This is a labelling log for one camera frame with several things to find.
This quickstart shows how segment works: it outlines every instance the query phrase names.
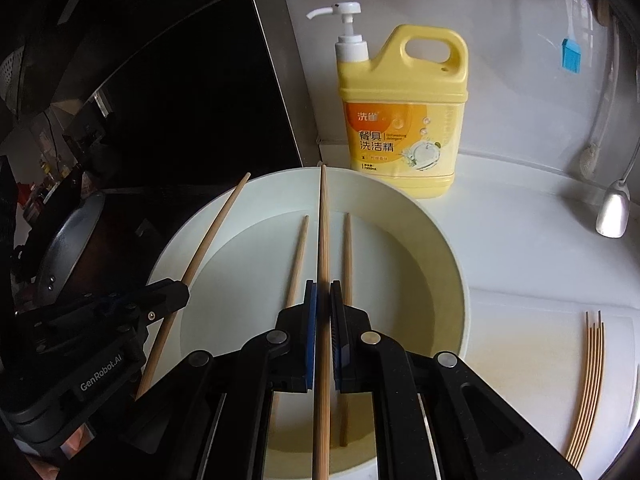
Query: wooden chopstick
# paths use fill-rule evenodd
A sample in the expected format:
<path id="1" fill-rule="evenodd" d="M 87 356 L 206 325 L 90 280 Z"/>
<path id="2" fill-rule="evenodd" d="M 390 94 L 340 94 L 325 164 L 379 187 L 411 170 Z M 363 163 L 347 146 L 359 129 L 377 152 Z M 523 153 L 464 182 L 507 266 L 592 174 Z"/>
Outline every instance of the wooden chopstick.
<path id="1" fill-rule="evenodd" d="M 598 322 L 589 323 L 586 313 L 586 358 L 584 367 L 584 384 L 580 410 L 575 421 L 574 430 L 565 458 L 574 467 L 582 461 L 584 451 L 589 442 L 595 415 L 600 402 L 602 378 L 604 375 L 604 323 L 602 313 L 598 312 Z"/>
<path id="2" fill-rule="evenodd" d="M 353 264 L 351 249 L 351 213 L 347 213 L 344 219 L 344 261 L 342 263 L 342 280 L 344 283 L 344 304 L 353 306 Z M 349 402 L 346 394 L 338 394 L 338 417 L 340 420 L 339 443 L 346 447 L 349 443 Z"/>
<path id="3" fill-rule="evenodd" d="M 309 228 L 309 215 L 306 215 L 302 221 L 302 227 L 300 228 L 300 234 L 298 235 L 298 244 L 296 246 L 296 254 L 293 258 L 293 265 L 291 267 L 291 274 L 289 277 L 289 290 L 287 291 L 287 298 L 284 303 L 284 308 L 289 308 L 296 304 L 296 293 L 298 291 L 298 281 L 300 280 L 300 270 L 302 269 L 302 262 L 305 259 L 305 246 L 306 246 L 306 232 Z M 276 411 L 278 410 L 278 402 L 280 396 L 276 392 L 273 395 L 271 401 L 271 416 L 269 418 L 269 434 L 272 435 L 276 427 Z"/>
<path id="4" fill-rule="evenodd" d="M 242 191 L 244 184 L 247 183 L 251 177 L 251 173 L 247 173 L 242 180 L 238 183 L 236 188 L 233 190 L 229 198 L 226 199 L 226 202 L 222 206 L 222 209 L 215 217 L 213 223 L 209 227 L 209 230 L 204 235 L 204 238 L 200 242 L 198 249 L 196 250 L 193 258 L 189 262 L 187 269 L 184 271 L 181 281 L 186 286 L 191 286 L 191 282 L 196 275 L 198 267 L 202 263 L 204 255 L 207 253 L 213 238 L 216 236 L 222 222 L 225 220 L 226 215 L 229 213 L 231 206 L 238 198 L 238 195 Z M 162 324 L 160 325 L 160 329 L 158 330 L 158 334 L 156 335 L 156 339 L 151 347 L 151 352 L 149 352 L 149 358 L 146 361 L 145 371 L 142 373 L 142 379 L 140 380 L 140 386 L 138 387 L 138 392 L 136 394 L 136 400 L 138 400 L 142 395 L 146 393 L 146 391 L 151 387 L 151 381 L 154 378 L 154 373 L 156 373 L 156 368 L 158 367 L 158 361 L 160 360 L 160 356 L 162 355 L 162 349 L 164 348 L 164 344 L 166 343 L 167 338 L 169 337 L 169 332 L 171 331 L 171 326 L 174 324 L 175 316 L 177 312 L 172 312 L 168 316 L 166 316 L 162 320 Z"/>
<path id="5" fill-rule="evenodd" d="M 313 480 L 328 480 L 329 478 L 332 352 L 329 316 L 329 204 L 327 200 L 326 166 L 323 164 L 320 167 L 318 222 L 318 305 L 316 307 Z"/>

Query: metal screw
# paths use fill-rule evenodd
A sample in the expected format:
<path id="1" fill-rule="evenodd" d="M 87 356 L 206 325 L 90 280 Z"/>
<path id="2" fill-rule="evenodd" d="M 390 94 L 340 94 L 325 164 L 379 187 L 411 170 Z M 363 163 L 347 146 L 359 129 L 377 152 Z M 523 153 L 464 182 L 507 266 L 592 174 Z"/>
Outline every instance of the metal screw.
<path id="1" fill-rule="evenodd" d="M 193 367 L 204 366 L 209 362 L 209 354 L 197 350 L 189 356 L 189 364 Z"/>
<path id="2" fill-rule="evenodd" d="M 363 343 L 368 345 L 377 345 L 380 342 L 381 337 L 378 332 L 369 331 L 362 333 L 360 339 L 362 339 Z"/>
<path id="3" fill-rule="evenodd" d="M 458 358 L 451 352 L 443 352 L 442 354 L 438 354 L 438 362 L 445 368 L 453 368 L 458 364 Z"/>
<path id="4" fill-rule="evenodd" d="M 274 345 L 279 345 L 287 340 L 287 333 L 282 330 L 271 330 L 267 334 L 267 341 Z"/>

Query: blue brush bristles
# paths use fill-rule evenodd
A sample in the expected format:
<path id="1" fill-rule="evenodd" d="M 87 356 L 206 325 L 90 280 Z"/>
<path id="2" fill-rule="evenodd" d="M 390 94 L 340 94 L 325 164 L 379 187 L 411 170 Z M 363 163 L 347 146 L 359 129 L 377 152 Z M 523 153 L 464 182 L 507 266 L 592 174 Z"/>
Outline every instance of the blue brush bristles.
<path id="1" fill-rule="evenodd" d="M 580 45 L 569 38 L 562 42 L 562 68 L 580 73 Z"/>

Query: bottle handle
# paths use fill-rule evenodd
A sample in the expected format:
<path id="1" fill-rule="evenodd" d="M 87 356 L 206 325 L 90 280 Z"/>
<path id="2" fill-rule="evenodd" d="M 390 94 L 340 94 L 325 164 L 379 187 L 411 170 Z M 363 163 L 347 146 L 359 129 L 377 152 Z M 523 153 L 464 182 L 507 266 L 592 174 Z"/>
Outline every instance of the bottle handle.
<path id="1" fill-rule="evenodd" d="M 409 56 L 406 52 L 406 44 L 411 40 L 441 41 L 449 47 L 449 59 L 437 62 Z M 448 72 L 448 76 L 463 77 L 466 76 L 469 58 L 465 40 L 458 33 L 448 28 L 421 25 L 399 25 L 396 27 L 380 54 L 382 54 L 380 64 L 385 63 L 385 57 L 389 54 L 398 55 L 404 64 L 411 68 L 419 70 L 421 66 L 433 66 L 435 63 L 441 65 L 442 71 Z"/>

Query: bottle label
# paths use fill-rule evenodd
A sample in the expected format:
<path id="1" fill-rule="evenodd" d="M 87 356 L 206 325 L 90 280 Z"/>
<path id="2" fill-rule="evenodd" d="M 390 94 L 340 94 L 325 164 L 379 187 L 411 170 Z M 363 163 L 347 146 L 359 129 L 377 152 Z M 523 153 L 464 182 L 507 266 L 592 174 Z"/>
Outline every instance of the bottle label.
<path id="1" fill-rule="evenodd" d="M 463 104 L 345 103 L 351 168 L 378 176 L 453 174 Z"/>

